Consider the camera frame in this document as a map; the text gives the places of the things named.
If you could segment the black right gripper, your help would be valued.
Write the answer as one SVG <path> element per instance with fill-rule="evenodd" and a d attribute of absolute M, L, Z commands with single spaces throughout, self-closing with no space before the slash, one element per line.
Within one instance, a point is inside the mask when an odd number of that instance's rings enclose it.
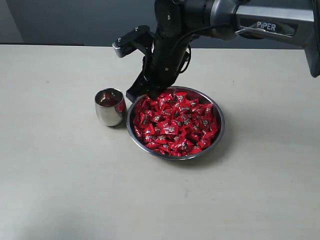
<path fill-rule="evenodd" d="M 132 86 L 126 91 L 126 97 L 135 102 L 140 96 L 146 95 L 156 100 L 168 87 L 173 85 L 180 74 L 183 59 L 191 36 L 167 36 L 156 32 L 151 60 L 140 73 Z"/>

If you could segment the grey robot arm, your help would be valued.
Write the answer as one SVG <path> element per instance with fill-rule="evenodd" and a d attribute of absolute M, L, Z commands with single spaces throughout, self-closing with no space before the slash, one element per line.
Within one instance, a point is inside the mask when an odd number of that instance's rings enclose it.
<path fill-rule="evenodd" d="M 130 101 L 148 95 L 155 99 L 182 72 L 194 36 L 231 40 L 237 36 L 267 39 L 302 48 L 310 74 L 320 74 L 320 3 L 304 0 L 297 6 L 269 0 L 157 0 L 153 41 L 142 70 L 126 91 Z"/>

